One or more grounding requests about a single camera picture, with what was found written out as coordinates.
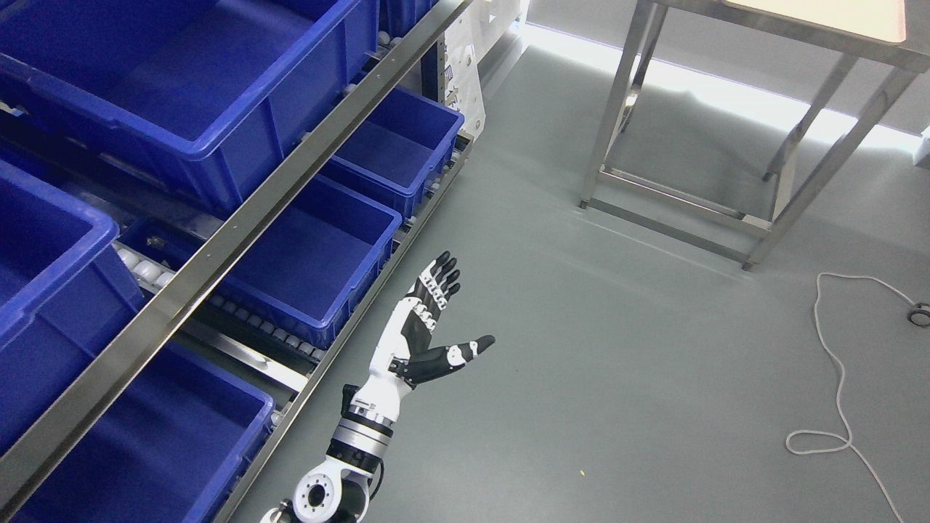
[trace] shelf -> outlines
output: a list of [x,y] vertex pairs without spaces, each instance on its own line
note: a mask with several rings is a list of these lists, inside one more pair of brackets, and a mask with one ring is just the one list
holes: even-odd
[[[212,234],[203,234],[208,236],[206,243],[181,267],[171,282],[149,301],[26,434],[0,457],[0,520],[13,517],[162,345],[181,328],[218,282],[471,1],[440,0],[226,222]],[[463,139],[459,145],[462,147],[459,153],[466,154],[469,141]],[[220,511],[218,521],[228,518],[245,495],[287,427],[316,388],[320,377],[455,179],[461,163],[457,162],[446,173],[439,190],[422,208],[422,216],[401,241],[317,371],[311,374],[288,407],[278,427]],[[197,225],[200,230],[209,231],[210,225],[216,224]]]

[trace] robot finger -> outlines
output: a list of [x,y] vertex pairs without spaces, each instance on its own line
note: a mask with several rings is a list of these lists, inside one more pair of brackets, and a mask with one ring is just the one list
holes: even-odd
[[399,375],[415,385],[442,378],[464,368],[494,342],[494,336],[486,335],[474,342],[430,349],[410,358]]
[[456,269],[455,271],[452,271],[451,273],[449,273],[448,276],[445,277],[445,280],[443,280],[443,283],[439,286],[439,288],[441,288],[443,292],[445,292],[445,290],[448,289],[450,285],[456,282],[456,280],[461,274],[462,272],[458,269]]
[[448,275],[449,273],[451,273],[451,272],[452,272],[452,269],[455,269],[455,268],[456,268],[456,263],[458,263],[458,259],[456,259],[456,258],[453,258],[453,259],[447,261],[446,263],[444,263],[444,264],[439,268],[439,271],[437,271],[437,272],[435,273],[435,275],[433,276],[433,279],[435,279],[437,282],[443,281],[443,278],[445,278],[446,275]]
[[442,269],[443,265],[445,265],[451,257],[452,253],[447,250],[446,252],[440,254],[439,258],[433,260],[426,269],[430,272],[431,275],[437,275],[439,274],[439,271]]

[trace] blue storage crate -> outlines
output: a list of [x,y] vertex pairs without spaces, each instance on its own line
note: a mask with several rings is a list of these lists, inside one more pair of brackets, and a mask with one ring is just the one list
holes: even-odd
[[13,517],[209,521],[271,432],[270,396],[169,343]]
[[[217,293],[319,348],[336,339],[391,256],[401,216],[315,177],[259,238]],[[147,241],[158,237],[160,241]],[[200,243],[142,223],[120,240],[157,262],[185,263]]]
[[378,0],[18,0],[0,93],[220,216],[377,45]]
[[0,455],[142,305],[107,215],[0,162]]
[[321,174],[409,218],[452,157],[465,116],[397,88]]
[[381,0],[380,29],[391,36],[409,33],[438,0]]

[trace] stainless steel table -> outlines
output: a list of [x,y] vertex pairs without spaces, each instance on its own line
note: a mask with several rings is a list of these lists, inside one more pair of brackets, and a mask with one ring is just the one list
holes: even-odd
[[[767,217],[752,216],[605,164],[608,153],[630,124],[646,70],[670,7],[843,53],[811,101],[810,109],[782,142],[766,172],[760,173],[764,180],[777,178],[777,189]],[[901,43],[888,43],[775,13],[735,6],[721,0],[638,0],[623,45],[617,75],[607,99],[604,119],[591,153],[591,162],[585,173],[581,208],[597,208],[633,221],[740,262],[743,269],[750,270],[765,258],[797,221],[914,78],[930,69],[930,2],[905,0],[904,8],[906,39]],[[637,54],[641,55],[641,59],[634,71]],[[827,105],[860,58],[886,63],[894,69],[866,102],[852,129],[830,147],[798,191],[792,194],[797,146],[814,118]],[[749,251],[741,251],[596,199],[593,197],[594,189],[601,180],[618,182],[635,193],[672,204],[702,219],[758,239]]]

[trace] black and white robotic hand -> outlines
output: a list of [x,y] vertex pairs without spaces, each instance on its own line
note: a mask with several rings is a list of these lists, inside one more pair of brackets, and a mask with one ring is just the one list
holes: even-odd
[[371,358],[368,381],[342,390],[342,418],[325,460],[300,480],[293,500],[284,500],[261,523],[357,523],[365,517],[371,480],[391,443],[401,400],[417,385],[462,369],[495,341],[488,335],[430,348],[436,322],[459,290],[455,266],[456,259],[444,252],[397,303]]

